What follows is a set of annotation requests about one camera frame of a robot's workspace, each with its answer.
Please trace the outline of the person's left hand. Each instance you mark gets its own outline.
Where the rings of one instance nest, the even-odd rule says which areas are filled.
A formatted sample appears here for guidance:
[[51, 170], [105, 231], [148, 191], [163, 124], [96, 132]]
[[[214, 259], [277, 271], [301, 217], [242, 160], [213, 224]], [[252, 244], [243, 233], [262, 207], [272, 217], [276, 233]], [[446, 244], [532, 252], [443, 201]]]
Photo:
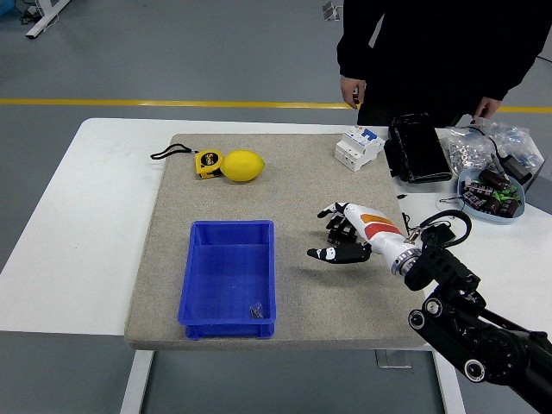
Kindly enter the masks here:
[[501, 107], [502, 102], [490, 97], [483, 97], [472, 113], [472, 119], [491, 118]]

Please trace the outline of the person's right hand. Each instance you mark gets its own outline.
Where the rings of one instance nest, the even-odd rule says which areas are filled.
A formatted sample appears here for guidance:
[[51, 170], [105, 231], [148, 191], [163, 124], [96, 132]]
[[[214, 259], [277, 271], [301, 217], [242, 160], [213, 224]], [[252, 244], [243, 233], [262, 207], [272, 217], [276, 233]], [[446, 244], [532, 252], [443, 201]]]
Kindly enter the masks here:
[[365, 100], [367, 83], [363, 79], [340, 77], [342, 100], [350, 108], [358, 110]]

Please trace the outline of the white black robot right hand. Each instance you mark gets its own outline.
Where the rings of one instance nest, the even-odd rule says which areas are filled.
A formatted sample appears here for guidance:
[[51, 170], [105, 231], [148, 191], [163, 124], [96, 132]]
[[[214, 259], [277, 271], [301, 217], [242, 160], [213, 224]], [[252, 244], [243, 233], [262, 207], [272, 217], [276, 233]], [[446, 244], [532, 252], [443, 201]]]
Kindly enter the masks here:
[[330, 248], [310, 248], [307, 254], [331, 264], [349, 264], [367, 261], [371, 253], [380, 254], [393, 274], [406, 259], [419, 256], [420, 249], [407, 241], [395, 224], [383, 213], [366, 206], [336, 202], [326, 207], [317, 217], [331, 214], [327, 229], [345, 229], [347, 226], [361, 239], [359, 243], [344, 243]]

